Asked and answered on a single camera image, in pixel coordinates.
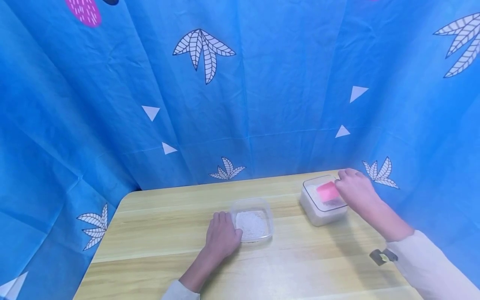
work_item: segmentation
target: white triangle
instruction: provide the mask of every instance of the white triangle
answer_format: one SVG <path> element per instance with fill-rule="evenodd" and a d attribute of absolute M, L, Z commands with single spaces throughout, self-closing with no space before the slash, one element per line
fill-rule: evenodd
<path fill-rule="evenodd" d="M 350 132 L 343 125 L 341 125 L 340 129 L 336 133 L 335 138 L 340 137 L 340 136 L 344 136 L 344 135 L 349 135 L 349 134 L 350 134 Z"/>
<path fill-rule="evenodd" d="M 170 146 L 170 145 L 167 145 L 166 143 L 162 143 L 162 146 L 163 146 L 163 152 L 165 152 L 165 154 L 170 154 L 172 152 L 177 152 L 178 150 L 175 149 L 174 147 Z"/>
<path fill-rule="evenodd" d="M 4 297 L 5 300 L 17 300 L 18 294 L 24 285 L 25 278 L 28 272 L 23 273 L 14 280 L 7 282 L 0 287 L 0 297 Z"/>
<path fill-rule="evenodd" d="M 355 101 L 358 97 L 363 95 L 363 93 L 365 93 L 366 91 L 368 91 L 367 87 L 353 86 L 352 94 L 350 95 L 350 103 Z"/>
<path fill-rule="evenodd" d="M 156 114 L 160 110 L 160 108 L 155 108 L 155 107 L 152 107 L 152 106 L 143 106 L 142 105 L 142 108 L 147 113 L 147 116 L 150 118 L 151 121 L 153 121 L 155 119 Z"/>

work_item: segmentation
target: hand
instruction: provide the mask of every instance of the hand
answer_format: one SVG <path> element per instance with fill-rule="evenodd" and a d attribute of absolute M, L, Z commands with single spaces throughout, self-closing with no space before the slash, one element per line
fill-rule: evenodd
<path fill-rule="evenodd" d="M 375 192 L 365 175 L 354 169 L 338 172 L 340 180 L 335 186 L 343 200 L 386 241 L 400 241 L 414 233 L 414 229 L 402 220 Z"/>
<path fill-rule="evenodd" d="M 335 181 L 336 189 L 343 200 L 359 215 L 373 205 L 383 202 L 375 192 L 370 179 L 361 172 L 347 168 L 340 170 L 338 176 L 340 180 Z"/>
<path fill-rule="evenodd" d="M 220 264 L 240 246 L 243 231 L 235 230 L 230 213 L 214 213 L 207 230 L 206 244 L 203 251 L 216 258 Z"/>
<path fill-rule="evenodd" d="M 207 230 L 205 247 L 179 279 L 187 289 L 198 293 L 210 274 L 240 246 L 243 232 L 235 230 L 230 213 L 214 213 Z"/>

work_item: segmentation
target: pink pattern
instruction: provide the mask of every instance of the pink pattern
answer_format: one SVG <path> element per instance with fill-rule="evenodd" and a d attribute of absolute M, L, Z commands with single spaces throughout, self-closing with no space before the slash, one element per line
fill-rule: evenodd
<path fill-rule="evenodd" d="M 340 196 L 333 181 L 319 186 L 317 188 L 317 193 L 322 202 L 328 202 Z"/>
<path fill-rule="evenodd" d="M 102 22 L 95 0 L 65 0 L 72 13 L 83 24 L 97 27 Z"/>

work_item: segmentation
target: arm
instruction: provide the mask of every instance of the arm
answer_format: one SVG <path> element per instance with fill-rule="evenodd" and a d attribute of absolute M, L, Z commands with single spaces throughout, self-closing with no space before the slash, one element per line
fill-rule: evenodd
<path fill-rule="evenodd" d="M 336 187 L 342 198 L 385 238 L 388 249 L 398 256 L 398 270 L 424 299 L 480 299 L 476 286 L 423 233 L 383 202 L 367 177 L 353 169 L 338 175 Z"/>
<path fill-rule="evenodd" d="M 170 285 L 162 300 L 199 300 L 205 281 L 240 246 L 242 234 L 241 229 L 235 230 L 230 213 L 215 213 L 205 247 L 185 274 Z"/>

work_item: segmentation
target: leaf pattern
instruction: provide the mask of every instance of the leaf pattern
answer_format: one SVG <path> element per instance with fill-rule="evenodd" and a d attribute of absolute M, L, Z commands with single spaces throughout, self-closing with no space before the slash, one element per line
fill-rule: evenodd
<path fill-rule="evenodd" d="M 103 224 L 102 217 L 97 214 L 83 214 L 78 216 L 77 219 L 98 227 L 102 227 Z"/>
<path fill-rule="evenodd" d="M 463 27 L 470 23 L 473 19 L 480 17 L 480 12 L 479 13 L 474 13 L 471 15 L 468 15 L 466 17 L 463 17 L 461 19 L 458 19 L 456 21 L 451 22 L 450 24 L 446 25 L 445 27 L 440 28 L 437 30 L 434 35 L 438 36 L 450 36 L 450 35 L 457 35 L 462 31 Z"/>
<path fill-rule="evenodd" d="M 372 164 L 370 170 L 368 171 L 368 175 L 371 177 L 372 180 L 375 180 L 377 177 L 377 161 Z"/>
<path fill-rule="evenodd" d="M 105 229 L 103 228 L 83 229 L 82 231 L 92 238 L 103 237 L 105 234 Z"/>
<path fill-rule="evenodd" d="M 384 184 L 384 185 L 388 185 L 392 188 L 396 188 L 396 189 L 400 189 L 393 180 L 389 179 L 389 178 L 382 178 L 382 179 L 377 179 L 377 180 L 374 180 L 374 182 L 376 183 L 379 183 L 379 184 Z"/>
<path fill-rule="evenodd" d="M 222 157 L 222 161 L 223 161 L 223 165 L 225 166 L 225 171 L 227 171 L 228 176 L 230 176 L 230 174 L 233 171 L 232 162 L 226 157 Z"/>
<path fill-rule="evenodd" d="M 363 165 L 365 166 L 365 170 L 367 171 L 367 173 L 370 175 L 370 166 L 369 166 L 369 164 L 368 164 L 366 161 L 364 161 L 364 160 L 362 160 L 361 162 L 362 162 Z"/>
<path fill-rule="evenodd" d="M 469 65 L 473 63 L 478 53 L 480 52 L 480 36 L 477 36 L 465 53 L 458 59 L 453 67 L 445 75 L 445 78 L 455 76 L 463 72 Z"/>
<path fill-rule="evenodd" d="M 178 42 L 177 46 L 175 47 L 175 50 L 173 50 L 173 55 L 179 55 L 189 51 L 188 45 L 190 44 L 190 38 L 192 37 L 192 33 L 194 31 L 195 30 L 190 31 L 181 38 L 180 42 Z"/>
<path fill-rule="evenodd" d="M 232 174 L 230 175 L 230 178 L 233 178 L 238 175 L 238 173 L 242 172 L 245 169 L 245 167 L 238 167 L 233 170 Z"/>
<path fill-rule="evenodd" d="M 474 24 L 466 25 L 455 37 L 448 50 L 447 57 L 454 54 L 463 45 L 471 41 L 480 31 L 480 18 L 472 21 Z"/>
<path fill-rule="evenodd" d="M 369 166 L 366 161 L 362 161 L 362 163 L 365 166 L 368 176 L 370 176 L 370 178 L 374 182 L 399 189 L 397 184 L 393 180 L 388 178 L 388 176 L 390 176 L 390 173 L 392 172 L 392 162 L 390 161 L 390 158 L 388 156 L 385 159 L 384 164 L 380 168 L 380 172 L 377 172 L 377 161 L 375 161 L 372 166 Z"/>
<path fill-rule="evenodd" d="M 388 176 L 390 176 L 391 172 L 392 172 L 392 162 L 390 161 L 390 158 L 387 156 L 387 158 L 384 161 L 384 164 L 382 165 L 382 168 L 380 169 L 380 172 L 378 172 L 376 179 L 387 178 Z"/>
<path fill-rule="evenodd" d="M 202 30 L 202 36 L 204 40 L 210 45 L 210 48 L 218 55 L 221 56 L 233 56 L 236 53 L 227 47 L 224 43 L 220 42 L 213 36 L 209 35 L 206 31 Z"/>
<path fill-rule="evenodd" d="M 471 42 L 465 53 L 457 60 L 444 78 L 453 77 L 468 68 L 480 51 L 480 12 L 460 18 L 440 28 L 434 34 L 439 36 L 455 35 L 446 57 L 450 57 L 466 43 Z"/>
<path fill-rule="evenodd" d="M 108 225 L 108 205 L 105 204 L 102 210 L 102 228 L 107 230 Z"/>
<path fill-rule="evenodd" d="M 245 169 L 245 167 L 234 168 L 232 162 L 226 157 L 222 157 L 222 161 L 225 166 L 225 171 L 220 166 L 217 166 L 217 173 L 209 174 L 213 178 L 230 180 Z"/>
<path fill-rule="evenodd" d="M 202 39 L 200 37 L 200 30 L 194 30 L 190 37 L 188 51 L 190 52 L 190 58 L 192 59 L 195 71 L 198 68 L 198 60 L 200 59 L 200 52 L 202 51 Z"/>
<path fill-rule="evenodd" d="M 204 64 L 205 64 L 205 84 L 212 81 L 216 72 L 216 56 L 208 43 L 204 42 Z"/>
<path fill-rule="evenodd" d="M 105 204 L 102 209 L 102 215 L 94 213 L 83 214 L 77 217 L 77 219 L 84 221 L 88 224 L 96 226 L 96 228 L 83 229 L 82 231 L 91 237 L 88 244 L 85 246 L 84 251 L 92 248 L 98 244 L 108 228 L 108 204 Z"/>
<path fill-rule="evenodd" d="M 213 178 L 217 178 L 217 179 L 226 179 L 228 180 L 228 178 L 224 178 L 222 175 L 220 174 L 209 174 L 210 176 L 212 176 Z"/>
<path fill-rule="evenodd" d="M 217 171 L 223 179 L 228 179 L 228 174 L 220 166 L 217 166 Z"/>
<path fill-rule="evenodd" d="M 195 70 L 198 69 L 200 54 L 204 53 L 205 84 L 209 84 L 216 73 L 216 56 L 233 56 L 236 53 L 203 29 L 195 29 L 184 35 L 173 50 L 173 55 L 190 53 Z"/>
<path fill-rule="evenodd" d="M 92 247 L 95 246 L 95 245 L 97 245 L 97 244 L 102 240 L 102 238 L 103 238 L 103 236 L 101 236 L 100 238 L 92 238 L 92 239 L 88 242 L 88 244 L 85 246 L 84 251 L 92 248 Z"/>

